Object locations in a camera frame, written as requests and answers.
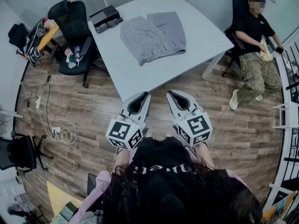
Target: phone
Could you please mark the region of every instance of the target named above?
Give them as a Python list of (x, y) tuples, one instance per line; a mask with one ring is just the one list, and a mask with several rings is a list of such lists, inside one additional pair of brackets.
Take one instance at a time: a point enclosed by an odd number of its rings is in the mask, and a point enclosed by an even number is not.
[(276, 47), (275, 51), (278, 52), (279, 54), (283, 54), (283, 52), (284, 52), (285, 50), (283, 50), (283, 49), (280, 48), (280, 47)]

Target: bottle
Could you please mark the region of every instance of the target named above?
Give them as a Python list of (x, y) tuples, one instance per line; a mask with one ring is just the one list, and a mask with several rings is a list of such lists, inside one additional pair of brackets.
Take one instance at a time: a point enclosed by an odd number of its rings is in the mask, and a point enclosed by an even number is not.
[(123, 21), (122, 18), (115, 18), (111, 21), (108, 21), (108, 22), (105, 22), (105, 23), (99, 25), (98, 27), (95, 28), (95, 31), (97, 33), (102, 33), (103, 31), (106, 31), (108, 28), (115, 27), (118, 23), (120, 23), (122, 21)]
[(79, 46), (75, 47), (75, 59), (76, 59), (77, 63), (80, 61), (80, 47)]

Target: pink sleeve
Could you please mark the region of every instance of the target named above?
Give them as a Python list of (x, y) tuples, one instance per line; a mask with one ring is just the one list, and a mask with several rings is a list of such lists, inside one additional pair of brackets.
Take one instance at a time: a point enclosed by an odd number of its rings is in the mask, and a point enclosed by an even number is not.
[(91, 205), (104, 193), (111, 182), (111, 174), (108, 171), (100, 171), (96, 178), (96, 187), (84, 199), (78, 212), (71, 218), (69, 224), (79, 224), (81, 217), (91, 207)]
[(232, 170), (226, 169), (226, 172), (228, 173), (228, 176), (237, 179), (238, 181), (243, 183), (248, 188), (247, 184), (237, 174), (235, 174)]

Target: door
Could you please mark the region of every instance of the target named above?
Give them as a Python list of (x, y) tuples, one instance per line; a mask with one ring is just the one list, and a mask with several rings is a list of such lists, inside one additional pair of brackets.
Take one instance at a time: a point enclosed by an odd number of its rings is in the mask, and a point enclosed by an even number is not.
[(285, 41), (299, 27), (299, 0), (267, 0), (263, 16)]

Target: white sneaker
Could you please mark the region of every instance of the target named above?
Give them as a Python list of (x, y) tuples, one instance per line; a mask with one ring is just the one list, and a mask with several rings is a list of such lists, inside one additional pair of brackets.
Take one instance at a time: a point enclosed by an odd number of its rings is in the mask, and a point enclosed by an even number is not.
[(262, 95), (259, 95), (258, 97), (256, 97), (256, 100), (257, 100), (257, 101), (262, 101), (262, 100), (263, 100)]
[(151, 133), (151, 132), (147, 132), (146, 135), (145, 135), (145, 137), (146, 137), (146, 138), (153, 139), (153, 140), (155, 139), (153, 133)]
[(165, 134), (165, 136), (164, 136), (164, 139), (166, 139), (166, 138), (170, 138), (170, 137), (172, 137), (172, 136), (173, 136), (172, 133), (167, 132), (167, 133)]
[(239, 104), (239, 102), (238, 102), (238, 98), (237, 98), (237, 92), (238, 92), (239, 90), (234, 90), (233, 91), (233, 96), (232, 96), (232, 98), (230, 99), (230, 101), (229, 101), (229, 107), (232, 109), (232, 110), (236, 110), (237, 109), (237, 107), (238, 107), (238, 104)]

